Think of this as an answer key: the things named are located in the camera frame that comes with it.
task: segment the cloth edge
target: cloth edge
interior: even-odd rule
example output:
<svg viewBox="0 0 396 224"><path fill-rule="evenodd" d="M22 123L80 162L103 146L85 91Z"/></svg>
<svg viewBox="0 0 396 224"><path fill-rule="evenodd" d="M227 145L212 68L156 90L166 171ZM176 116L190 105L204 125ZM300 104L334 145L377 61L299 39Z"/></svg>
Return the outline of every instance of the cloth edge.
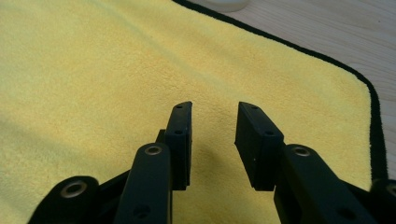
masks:
<svg viewBox="0 0 396 224"><path fill-rule="evenodd" d="M268 39L275 40L276 42L284 44L290 48L296 49L296 50L300 51L301 53L310 55L312 57L316 57L316 58L321 59L327 63L331 63L335 66L338 66L338 67L348 71L349 73L353 74L354 76L356 76L356 78L359 81L361 81L362 83L364 83L367 86L367 88L369 89L369 92L370 92L370 97L371 97L371 122L370 122L371 179L375 180L375 179L388 179L389 178L388 166L387 166L387 151L386 151L386 147L385 147L385 137L384 137L384 133L383 133L383 129L382 129L380 102L379 102L378 94L375 90L375 87L364 75L362 75L357 70L347 66L346 64L335 60L332 57L329 57L322 53L318 53L311 49L306 49L306 48L300 47L300 46L293 44L285 39L282 39L275 35L268 34L262 30L254 28L254 27L247 25L241 21L238 21L231 17L225 16L223 14L220 14L220 13L213 11L211 9L208 9L206 7L202 7L200 5L191 3L187 0L173 0L173 1L183 7L189 8L191 10L197 11L202 14L205 14L205 15L210 16L216 20L230 23L238 28L241 28L243 30L251 32L255 35L260 35L260 36L266 37Z"/></svg>

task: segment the white object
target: white object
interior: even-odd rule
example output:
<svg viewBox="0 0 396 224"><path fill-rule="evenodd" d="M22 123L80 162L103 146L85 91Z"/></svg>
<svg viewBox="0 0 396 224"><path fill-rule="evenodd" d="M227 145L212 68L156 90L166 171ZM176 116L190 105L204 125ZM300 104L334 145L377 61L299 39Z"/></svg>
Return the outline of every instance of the white object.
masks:
<svg viewBox="0 0 396 224"><path fill-rule="evenodd" d="M219 12L232 12L244 8L249 0L188 0Z"/></svg>

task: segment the black towel edge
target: black towel edge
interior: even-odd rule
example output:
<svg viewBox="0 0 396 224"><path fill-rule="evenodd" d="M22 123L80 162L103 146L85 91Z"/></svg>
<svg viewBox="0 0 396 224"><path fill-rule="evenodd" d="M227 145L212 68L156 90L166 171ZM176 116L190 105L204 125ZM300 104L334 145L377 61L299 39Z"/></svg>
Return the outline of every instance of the black towel edge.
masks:
<svg viewBox="0 0 396 224"><path fill-rule="evenodd" d="M186 0L174 0L174 2L180 4L183 7L192 9L194 11L200 12L202 14L206 14L214 19L224 21L230 23L236 27L244 29L248 32L251 32L255 35L260 35L268 39L275 40L281 44L284 44L290 48L297 49L298 51L305 53L307 55L319 58L327 63L332 63L335 66L343 68L347 70L349 73L355 75L358 80L366 84L369 89L370 96L371 96L371 123L370 123L370 157L371 157L371 178L372 180L375 179L388 179L388 166L387 166L387 151L385 147L385 138L382 129L382 121L381 121L381 113L380 113L380 103L378 99L378 94L375 91L373 84L360 72L356 71L355 69L347 66L344 63L341 63L334 58L326 56L324 54L315 52L311 49L302 48L296 44L293 44L285 39L279 38L275 35L270 35L262 30L254 28L250 25L242 23L236 19L230 18L223 14L220 14L216 11L208 9L206 7L201 7L197 4L191 3Z"/></svg>

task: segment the screw hole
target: screw hole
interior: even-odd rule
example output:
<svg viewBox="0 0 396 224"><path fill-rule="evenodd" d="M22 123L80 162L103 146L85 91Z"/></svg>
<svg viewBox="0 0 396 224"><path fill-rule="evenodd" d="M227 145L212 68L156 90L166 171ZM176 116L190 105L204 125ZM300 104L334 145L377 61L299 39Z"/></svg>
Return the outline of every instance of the screw hole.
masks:
<svg viewBox="0 0 396 224"><path fill-rule="evenodd" d="M61 191L61 196L64 198L74 198L82 194L86 188L87 184L85 182L77 180L66 185Z"/></svg>
<svg viewBox="0 0 396 224"><path fill-rule="evenodd" d="M150 209L147 205L140 204L134 209L134 217L143 219L149 216Z"/></svg>
<svg viewBox="0 0 396 224"><path fill-rule="evenodd" d="M302 147L295 147L293 149L293 151L298 156L307 157L307 156L311 155L311 153L307 149L302 148Z"/></svg>
<svg viewBox="0 0 396 224"><path fill-rule="evenodd" d="M350 209L347 208L341 208L337 210L338 215L341 217L344 217L348 220L354 220L356 218L355 213L353 213Z"/></svg>

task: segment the yellow microfiber cloth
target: yellow microfiber cloth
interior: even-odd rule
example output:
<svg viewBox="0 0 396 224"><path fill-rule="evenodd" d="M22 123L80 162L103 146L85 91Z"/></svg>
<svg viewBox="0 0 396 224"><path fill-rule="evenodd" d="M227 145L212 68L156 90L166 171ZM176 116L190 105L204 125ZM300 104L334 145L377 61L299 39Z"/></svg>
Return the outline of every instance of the yellow microfiber cloth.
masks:
<svg viewBox="0 0 396 224"><path fill-rule="evenodd" d="M28 221L67 177L130 169L185 101L191 185L174 192L174 223L279 222L233 144L240 101L368 189L380 120L353 73L172 1L1 1L0 222Z"/></svg>

